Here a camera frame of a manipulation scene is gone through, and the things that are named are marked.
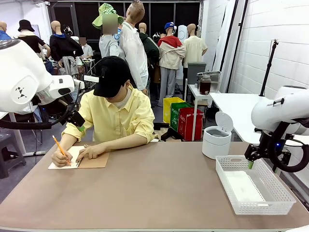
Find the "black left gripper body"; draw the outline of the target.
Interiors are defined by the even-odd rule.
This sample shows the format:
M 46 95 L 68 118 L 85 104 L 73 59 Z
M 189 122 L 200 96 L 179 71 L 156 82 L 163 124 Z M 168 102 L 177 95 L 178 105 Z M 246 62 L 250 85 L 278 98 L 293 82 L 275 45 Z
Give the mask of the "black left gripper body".
M 84 118 L 75 109 L 75 107 L 63 109 L 61 111 L 61 116 L 64 117 L 61 120 L 61 125 L 64 125 L 66 123 L 71 123 L 75 125 L 76 127 L 82 127 L 85 123 Z

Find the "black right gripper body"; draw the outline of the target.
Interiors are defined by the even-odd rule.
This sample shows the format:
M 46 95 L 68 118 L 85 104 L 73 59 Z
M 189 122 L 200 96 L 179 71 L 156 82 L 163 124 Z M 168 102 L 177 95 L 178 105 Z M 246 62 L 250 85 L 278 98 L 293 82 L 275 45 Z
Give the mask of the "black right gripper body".
M 271 151 L 270 146 L 271 139 L 273 138 L 273 132 L 262 132 L 259 145 L 254 147 L 252 153 L 252 159 L 257 160 L 261 158 L 274 159 L 274 151 Z

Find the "person's left hand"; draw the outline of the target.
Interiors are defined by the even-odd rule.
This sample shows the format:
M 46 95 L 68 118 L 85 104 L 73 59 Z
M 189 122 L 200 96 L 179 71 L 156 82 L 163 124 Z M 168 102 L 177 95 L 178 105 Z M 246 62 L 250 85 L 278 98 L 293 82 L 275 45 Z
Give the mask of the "person's left hand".
M 105 144 L 98 144 L 98 145 L 84 145 L 84 149 L 79 151 L 79 155 L 76 161 L 81 160 L 82 158 L 85 159 L 96 159 L 99 155 L 109 152 L 110 149 L 107 148 Z

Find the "person's right hand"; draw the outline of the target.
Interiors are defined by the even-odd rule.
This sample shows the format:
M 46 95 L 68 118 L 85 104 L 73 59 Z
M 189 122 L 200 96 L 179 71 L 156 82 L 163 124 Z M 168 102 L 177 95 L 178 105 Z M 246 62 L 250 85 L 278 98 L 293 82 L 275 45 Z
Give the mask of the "person's right hand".
M 72 155 L 67 151 L 65 151 L 65 154 L 63 155 L 62 152 L 59 149 L 57 149 L 53 153 L 51 158 L 53 164 L 55 164 L 57 167 L 64 167 L 64 166 L 70 166 Z

